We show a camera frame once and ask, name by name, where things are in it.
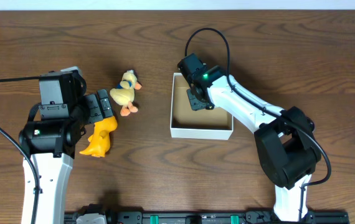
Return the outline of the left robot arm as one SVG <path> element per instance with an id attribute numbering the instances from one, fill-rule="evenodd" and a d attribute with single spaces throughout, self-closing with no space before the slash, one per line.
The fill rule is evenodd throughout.
<path id="1" fill-rule="evenodd" d="M 27 154 L 21 222 L 63 223 L 75 146 L 85 134 L 85 126 L 92 124 L 94 131 L 81 153 L 105 157 L 111 148 L 110 133 L 118 123 L 105 89 L 86 96 L 79 90 L 44 90 L 41 97 L 19 135 Z"/>

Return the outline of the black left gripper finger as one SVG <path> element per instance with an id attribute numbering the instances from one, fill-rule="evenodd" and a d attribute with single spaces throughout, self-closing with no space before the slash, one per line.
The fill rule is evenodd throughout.
<path id="1" fill-rule="evenodd" d="M 99 99 L 96 94 L 90 94 L 84 96 L 84 103 L 88 108 L 88 120 L 87 124 L 94 124 L 103 119 L 103 114 L 100 109 Z"/>
<path id="2" fill-rule="evenodd" d="M 108 92 L 106 91 L 106 89 L 98 90 L 97 95 L 98 95 L 98 98 L 100 101 L 99 105 L 100 105 L 101 111 L 103 113 L 103 117 L 104 118 L 112 117 L 113 110 L 112 110 L 109 95 L 108 95 Z"/>

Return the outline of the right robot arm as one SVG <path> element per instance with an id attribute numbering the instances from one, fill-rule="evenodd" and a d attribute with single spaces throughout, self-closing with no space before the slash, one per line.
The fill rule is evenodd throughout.
<path id="1" fill-rule="evenodd" d="M 219 66 L 178 69 L 206 109 L 226 110 L 253 133 L 261 168 L 275 186 L 275 215 L 281 221 L 304 219 L 306 190 L 325 155 L 311 120 L 295 106 L 285 110 L 262 100 Z"/>

